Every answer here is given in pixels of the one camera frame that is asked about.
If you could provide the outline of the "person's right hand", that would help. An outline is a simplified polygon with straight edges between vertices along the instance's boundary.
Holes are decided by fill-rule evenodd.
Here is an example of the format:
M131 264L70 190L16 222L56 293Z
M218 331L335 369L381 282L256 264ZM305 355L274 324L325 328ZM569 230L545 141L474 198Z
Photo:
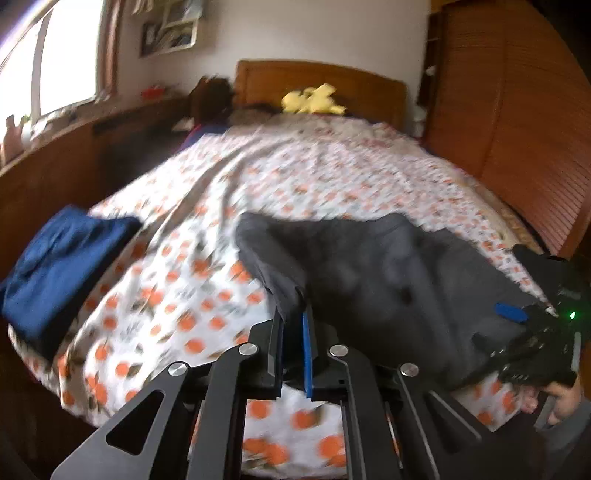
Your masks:
M552 382L542 389L523 386L521 392L523 396L521 410L528 414L532 414L538 408L540 392L544 392L549 399L554 400L554 406L551 408L546 421L548 425L557 425L570 417L577 410L584 397L579 377L576 378L572 387Z

